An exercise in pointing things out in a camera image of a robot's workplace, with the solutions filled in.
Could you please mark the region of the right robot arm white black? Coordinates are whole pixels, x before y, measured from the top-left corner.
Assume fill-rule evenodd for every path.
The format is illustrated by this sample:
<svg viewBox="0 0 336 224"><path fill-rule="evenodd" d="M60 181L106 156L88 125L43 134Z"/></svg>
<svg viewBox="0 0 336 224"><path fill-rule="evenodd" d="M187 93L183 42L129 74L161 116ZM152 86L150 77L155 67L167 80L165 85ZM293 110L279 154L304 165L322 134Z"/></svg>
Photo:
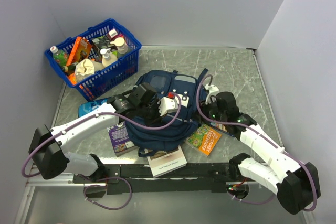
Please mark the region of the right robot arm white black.
<svg viewBox="0 0 336 224"><path fill-rule="evenodd" d="M211 88L199 103L201 116L253 150L262 162L241 153L230 160L229 175L235 181L252 179L270 190L282 207L295 215L312 211L321 196L317 168L290 156L248 114L241 113L230 92Z"/></svg>

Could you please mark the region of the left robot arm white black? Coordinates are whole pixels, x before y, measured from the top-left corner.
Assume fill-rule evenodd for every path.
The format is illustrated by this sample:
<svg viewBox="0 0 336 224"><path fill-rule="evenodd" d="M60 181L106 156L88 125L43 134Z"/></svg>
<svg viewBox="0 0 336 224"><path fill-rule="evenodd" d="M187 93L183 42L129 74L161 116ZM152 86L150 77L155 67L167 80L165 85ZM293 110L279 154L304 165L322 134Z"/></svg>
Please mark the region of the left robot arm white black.
<svg viewBox="0 0 336 224"><path fill-rule="evenodd" d="M97 156L79 155L70 148L105 127L114 126L135 116L155 115L150 103L156 97L156 89L142 83L134 90L114 95L97 109L63 124L53 130L47 126L35 129L28 153L43 179L52 179L63 172L79 172L92 183L103 179L104 170Z"/></svg>

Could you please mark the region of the blue monster pencil case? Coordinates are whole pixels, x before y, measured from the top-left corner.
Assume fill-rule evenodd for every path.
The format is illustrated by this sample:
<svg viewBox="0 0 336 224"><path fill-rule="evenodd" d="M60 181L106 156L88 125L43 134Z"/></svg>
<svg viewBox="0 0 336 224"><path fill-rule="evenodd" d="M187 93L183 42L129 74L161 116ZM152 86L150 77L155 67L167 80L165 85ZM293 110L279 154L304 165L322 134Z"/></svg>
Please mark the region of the blue monster pencil case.
<svg viewBox="0 0 336 224"><path fill-rule="evenodd" d="M87 103L83 103L78 107L78 117L82 117L92 111L94 111L95 109L97 109L99 106L101 106L103 103L107 102L107 98L105 99L99 99L99 100L95 100L92 102L87 102Z"/></svg>

